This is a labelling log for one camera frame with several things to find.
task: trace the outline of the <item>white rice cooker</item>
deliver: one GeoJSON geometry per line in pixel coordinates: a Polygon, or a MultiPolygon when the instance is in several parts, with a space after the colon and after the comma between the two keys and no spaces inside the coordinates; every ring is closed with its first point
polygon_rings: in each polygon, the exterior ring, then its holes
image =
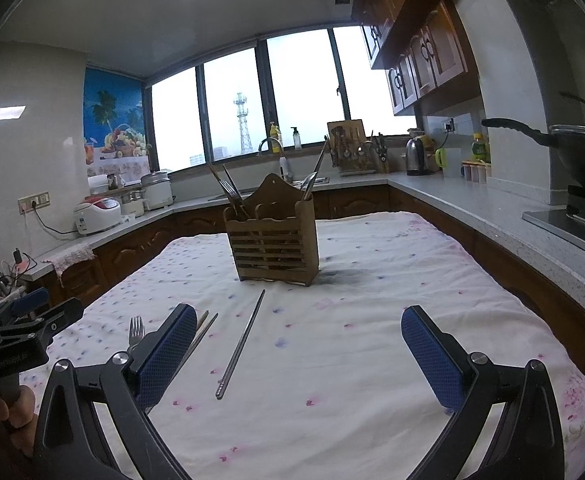
{"type": "Polygon", "coordinates": [[[79,234],[105,231],[122,221],[122,208],[114,198],[90,196],[72,211],[79,234]]]}
{"type": "Polygon", "coordinates": [[[167,171],[154,171],[141,177],[143,203],[148,211],[172,205],[173,195],[167,171]]]}

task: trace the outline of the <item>dish soap bottle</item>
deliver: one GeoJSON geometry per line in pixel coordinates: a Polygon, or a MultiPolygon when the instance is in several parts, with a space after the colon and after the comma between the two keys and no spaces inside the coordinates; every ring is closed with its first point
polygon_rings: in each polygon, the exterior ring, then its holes
{"type": "Polygon", "coordinates": [[[294,142],[294,149],[300,150],[301,149],[301,136],[296,126],[292,127],[292,140],[294,142]]]}
{"type": "Polygon", "coordinates": [[[485,140],[483,140],[483,134],[477,132],[473,135],[473,138],[475,140],[472,143],[472,158],[476,161],[490,162],[490,155],[488,154],[485,140]]]}
{"type": "MultiPolygon", "coordinates": [[[[282,143],[282,133],[279,131],[279,126],[277,126],[274,123],[270,123],[270,136],[273,139],[278,140],[279,143],[282,143]]],[[[276,144],[275,142],[271,142],[271,146],[272,146],[272,153],[279,153],[279,152],[281,152],[281,149],[279,148],[279,145],[276,144]]]]}

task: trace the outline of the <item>fork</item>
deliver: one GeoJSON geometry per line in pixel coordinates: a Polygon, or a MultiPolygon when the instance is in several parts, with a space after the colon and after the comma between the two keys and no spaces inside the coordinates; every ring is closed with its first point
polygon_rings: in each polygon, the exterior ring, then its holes
{"type": "Polygon", "coordinates": [[[128,352],[131,352],[139,344],[144,335],[146,335],[146,330],[143,327],[141,316],[131,317],[130,332],[128,333],[128,352]]]}

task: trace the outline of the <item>metal screw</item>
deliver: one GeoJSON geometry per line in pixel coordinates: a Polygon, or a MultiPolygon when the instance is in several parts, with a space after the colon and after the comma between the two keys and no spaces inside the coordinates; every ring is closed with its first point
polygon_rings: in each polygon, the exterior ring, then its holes
{"type": "Polygon", "coordinates": [[[126,352],[117,352],[112,356],[112,362],[116,365],[125,365],[128,362],[128,354],[126,352]]]}
{"type": "Polygon", "coordinates": [[[530,362],[530,366],[536,372],[542,372],[543,370],[546,369],[546,367],[544,366],[544,364],[541,361],[537,361],[536,359],[533,359],[530,362]]]}
{"type": "Polygon", "coordinates": [[[470,354],[470,359],[472,359],[472,362],[476,365],[484,365],[488,362],[488,356],[481,352],[472,352],[472,354],[470,354]]]}
{"type": "Polygon", "coordinates": [[[54,364],[54,369],[57,372],[63,372],[68,369],[68,366],[70,366],[70,362],[66,359],[62,359],[54,364]]]}

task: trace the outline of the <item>stove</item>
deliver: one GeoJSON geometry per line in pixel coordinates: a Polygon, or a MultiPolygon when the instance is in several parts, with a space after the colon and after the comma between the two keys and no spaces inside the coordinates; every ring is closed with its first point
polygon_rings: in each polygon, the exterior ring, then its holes
{"type": "Polygon", "coordinates": [[[523,219],[555,234],[585,251],[585,189],[568,186],[563,209],[523,213],[523,219]]]}

